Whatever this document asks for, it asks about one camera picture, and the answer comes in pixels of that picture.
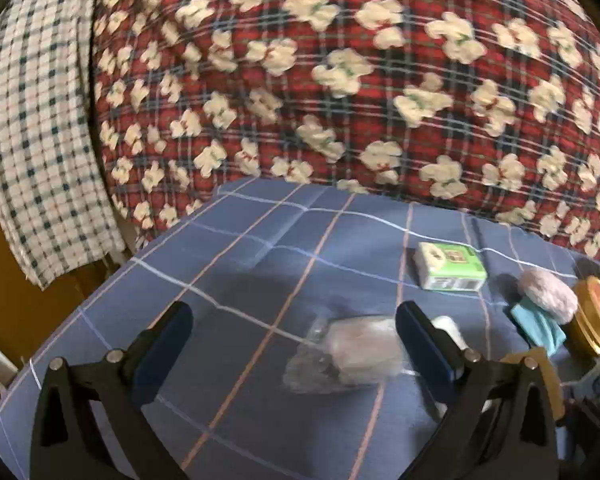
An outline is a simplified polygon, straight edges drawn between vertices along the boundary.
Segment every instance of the teddy bear pattern fabric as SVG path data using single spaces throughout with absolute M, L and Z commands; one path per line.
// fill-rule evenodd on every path
M 227 180 L 378 193 L 600 257 L 577 0 L 97 0 L 96 125 L 139 244 Z

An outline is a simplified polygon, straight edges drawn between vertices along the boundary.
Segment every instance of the white checkered cloth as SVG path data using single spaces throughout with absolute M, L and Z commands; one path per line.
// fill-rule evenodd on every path
M 123 250 L 87 121 L 95 0 L 12 0 L 0 15 L 0 225 L 41 288 Z

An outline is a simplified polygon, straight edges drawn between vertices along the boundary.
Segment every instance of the pink sponge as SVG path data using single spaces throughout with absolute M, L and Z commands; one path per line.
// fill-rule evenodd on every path
M 575 292 L 545 269 L 525 270 L 518 280 L 518 290 L 561 325 L 570 322 L 578 309 Z

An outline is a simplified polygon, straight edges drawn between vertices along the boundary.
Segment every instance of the gold jar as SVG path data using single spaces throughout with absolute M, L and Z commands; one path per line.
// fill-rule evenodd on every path
M 596 277 L 579 281 L 573 291 L 578 310 L 566 329 L 570 340 L 591 357 L 600 356 L 600 280 Z

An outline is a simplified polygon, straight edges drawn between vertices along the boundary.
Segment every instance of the brown wooden surface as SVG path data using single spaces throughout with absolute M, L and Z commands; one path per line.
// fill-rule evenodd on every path
M 104 280 L 104 264 L 81 267 L 44 292 L 28 282 L 0 228 L 0 350 L 17 367 Z

